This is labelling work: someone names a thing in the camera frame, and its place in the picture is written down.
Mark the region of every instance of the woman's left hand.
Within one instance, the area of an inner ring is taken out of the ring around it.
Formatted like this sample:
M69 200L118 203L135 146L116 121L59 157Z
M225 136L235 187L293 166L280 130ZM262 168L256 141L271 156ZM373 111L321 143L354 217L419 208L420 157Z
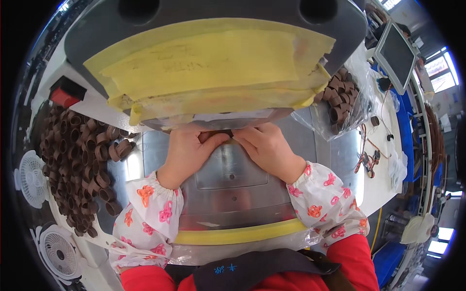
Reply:
M221 143L230 139L225 133L218 133L201 142L208 133L173 130L165 164L157 171L160 185L167 189L178 189L181 183L198 171L210 154Z

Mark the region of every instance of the red sleeve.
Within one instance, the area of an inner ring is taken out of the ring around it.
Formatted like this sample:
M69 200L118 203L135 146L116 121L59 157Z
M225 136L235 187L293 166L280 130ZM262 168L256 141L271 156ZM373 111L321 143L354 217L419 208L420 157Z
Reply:
M139 266L120 275L125 291L175 291L176 286L170 275L158 266Z
M342 264L340 270L357 290L379 290L365 236L354 234L333 243L327 257L334 263Z

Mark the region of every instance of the fan grille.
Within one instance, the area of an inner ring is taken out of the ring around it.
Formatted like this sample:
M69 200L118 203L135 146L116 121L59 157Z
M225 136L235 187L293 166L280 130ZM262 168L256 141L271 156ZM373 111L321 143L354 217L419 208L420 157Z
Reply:
M47 184L42 167L44 162L35 154L34 150L25 153L20 163L21 191L27 202L42 208L47 192Z
M77 271L78 261L71 244L58 233L48 233L43 245L50 264L61 274L72 276Z

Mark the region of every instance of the hand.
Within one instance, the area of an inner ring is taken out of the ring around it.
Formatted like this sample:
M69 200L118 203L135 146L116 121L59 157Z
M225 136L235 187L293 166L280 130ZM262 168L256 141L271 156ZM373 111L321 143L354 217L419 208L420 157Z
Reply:
M278 126L264 123L259 129L232 130L251 159L264 171L293 184L306 168L306 161L293 153Z
M184 180L202 167L214 149L230 139L225 133L218 133L206 139L208 135L209 133L181 130L173 130L170 133L167 159L157 171L157 179L162 187L178 189Z

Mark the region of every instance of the red switch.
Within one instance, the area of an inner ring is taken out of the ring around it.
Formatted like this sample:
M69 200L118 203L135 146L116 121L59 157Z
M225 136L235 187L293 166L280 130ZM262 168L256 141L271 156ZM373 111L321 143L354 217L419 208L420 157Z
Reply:
M84 100L86 91L86 88L79 86L67 77L62 76L50 88L49 99L64 108L68 108L71 105Z

